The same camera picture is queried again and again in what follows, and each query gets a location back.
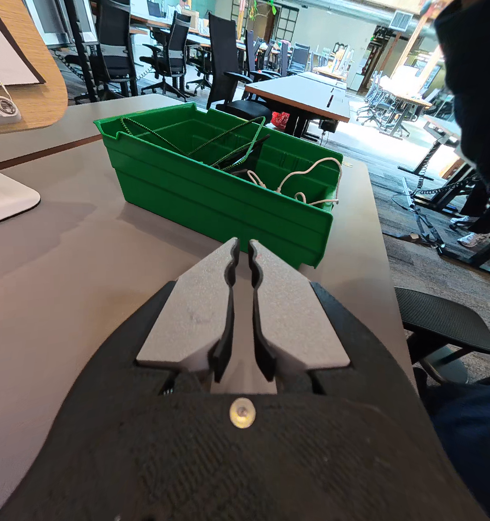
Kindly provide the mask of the black mesh chair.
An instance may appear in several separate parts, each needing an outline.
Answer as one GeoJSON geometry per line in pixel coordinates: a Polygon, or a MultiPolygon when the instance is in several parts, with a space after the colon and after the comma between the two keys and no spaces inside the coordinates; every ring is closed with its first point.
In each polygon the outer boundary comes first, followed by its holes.
{"type": "Polygon", "coordinates": [[[474,310],[448,299],[395,288],[411,362],[419,363],[436,383],[465,385],[469,375],[463,356],[490,355],[490,329],[474,310]]]}

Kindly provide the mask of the black usb hub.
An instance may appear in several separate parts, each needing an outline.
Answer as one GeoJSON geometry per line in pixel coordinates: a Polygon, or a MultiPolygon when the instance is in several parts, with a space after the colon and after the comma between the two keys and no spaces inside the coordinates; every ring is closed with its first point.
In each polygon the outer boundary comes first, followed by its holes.
{"type": "Polygon", "coordinates": [[[254,170],[258,158],[259,156],[255,153],[250,153],[248,157],[244,155],[239,157],[238,154],[234,154],[215,163],[213,167],[227,174],[240,175],[243,172],[246,173],[248,170],[254,170]]]}

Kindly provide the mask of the black office chair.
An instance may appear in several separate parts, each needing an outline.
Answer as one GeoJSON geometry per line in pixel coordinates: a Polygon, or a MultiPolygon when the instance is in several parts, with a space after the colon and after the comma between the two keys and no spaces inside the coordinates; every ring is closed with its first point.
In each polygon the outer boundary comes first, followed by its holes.
{"type": "Polygon", "coordinates": [[[137,96],[130,1],[97,1],[98,44],[88,59],[99,101],[137,96]]]}
{"type": "Polygon", "coordinates": [[[207,101],[207,109],[216,104],[216,110],[244,120],[264,118],[268,124],[272,111],[264,104],[252,100],[236,100],[234,95],[238,83],[248,85],[252,79],[239,71],[236,25],[233,20],[209,14],[209,37],[211,49],[212,87],[207,101]]]}
{"type": "Polygon", "coordinates": [[[190,20],[190,16],[175,12],[168,35],[161,32],[160,28],[153,28],[153,37],[162,47],[144,44],[144,47],[152,51],[152,55],[141,56],[139,60],[150,65],[155,71],[155,78],[162,80],[142,88],[141,94],[146,90],[154,93],[157,88],[161,88],[163,95],[171,92],[187,101],[189,94],[178,88],[178,79],[183,80],[187,73],[186,44],[190,20]]]}

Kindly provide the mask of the white power strip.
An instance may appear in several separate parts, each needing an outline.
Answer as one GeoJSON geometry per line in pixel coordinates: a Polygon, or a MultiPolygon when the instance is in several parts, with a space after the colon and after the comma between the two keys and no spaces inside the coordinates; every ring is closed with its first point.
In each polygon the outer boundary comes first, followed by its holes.
{"type": "Polygon", "coordinates": [[[402,177],[402,195],[404,196],[405,202],[407,203],[407,208],[409,211],[417,213],[417,205],[415,202],[415,197],[411,188],[408,186],[407,179],[402,177]]]}

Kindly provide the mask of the grey office table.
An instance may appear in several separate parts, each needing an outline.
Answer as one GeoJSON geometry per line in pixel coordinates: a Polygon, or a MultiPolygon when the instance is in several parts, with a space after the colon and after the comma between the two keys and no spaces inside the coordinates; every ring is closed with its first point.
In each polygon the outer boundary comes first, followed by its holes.
{"type": "Polygon", "coordinates": [[[342,89],[303,75],[253,82],[244,90],[273,112],[289,114],[284,131],[296,138],[302,137],[311,120],[330,120],[335,125],[350,120],[350,105],[342,89]]]}

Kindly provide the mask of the green plastic bin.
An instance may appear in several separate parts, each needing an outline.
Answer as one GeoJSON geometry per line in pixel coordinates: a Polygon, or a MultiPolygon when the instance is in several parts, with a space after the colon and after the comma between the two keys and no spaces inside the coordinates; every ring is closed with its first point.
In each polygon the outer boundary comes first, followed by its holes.
{"type": "Polygon", "coordinates": [[[258,240],[298,269],[325,256],[343,155],[195,103],[94,121],[126,202],[219,242],[258,240]],[[259,156],[254,170],[213,165],[259,156]]]}

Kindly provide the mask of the printed instruction sheet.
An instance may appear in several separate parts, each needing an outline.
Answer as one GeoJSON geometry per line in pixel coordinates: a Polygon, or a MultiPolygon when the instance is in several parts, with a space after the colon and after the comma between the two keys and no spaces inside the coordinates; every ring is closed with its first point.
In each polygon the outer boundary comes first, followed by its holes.
{"type": "Polygon", "coordinates": [[[0,84],[44,84],[46,81],[27,60],[0,18],[0,84]]]}

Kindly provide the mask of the person's dark clothed body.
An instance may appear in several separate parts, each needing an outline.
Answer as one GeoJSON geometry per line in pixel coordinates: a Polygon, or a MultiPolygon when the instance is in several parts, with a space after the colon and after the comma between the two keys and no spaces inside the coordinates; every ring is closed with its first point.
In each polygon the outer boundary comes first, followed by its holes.
{"type": "MultiPolygon", "coordinates": [[[[490,197],[490,1],[452,1],[435,29],[462,131],[461,149],[476,164],[490,197]]],[[[421,387],[447,456],[490,518],[490,385],[421,387]]]]}

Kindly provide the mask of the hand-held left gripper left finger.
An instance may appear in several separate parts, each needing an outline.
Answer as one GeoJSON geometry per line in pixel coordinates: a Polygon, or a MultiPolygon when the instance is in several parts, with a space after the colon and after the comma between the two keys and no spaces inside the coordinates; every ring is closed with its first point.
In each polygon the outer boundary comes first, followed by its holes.
{"type": "Polygon", "coordinates": [[[231,238],[175,281],[136,361],[221,381],[232,354],[233,286],[240,240],[231,238]]]}

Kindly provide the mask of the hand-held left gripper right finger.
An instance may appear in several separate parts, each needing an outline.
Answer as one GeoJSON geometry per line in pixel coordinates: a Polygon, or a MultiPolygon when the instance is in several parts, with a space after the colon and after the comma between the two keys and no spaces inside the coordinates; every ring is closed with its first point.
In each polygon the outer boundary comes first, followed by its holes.
{"type": "Polygon", "coordinates": [[[248,261],[255,360],[266,380],[347,367],[350,358],[307,277],[255,239],[248,261]]]}

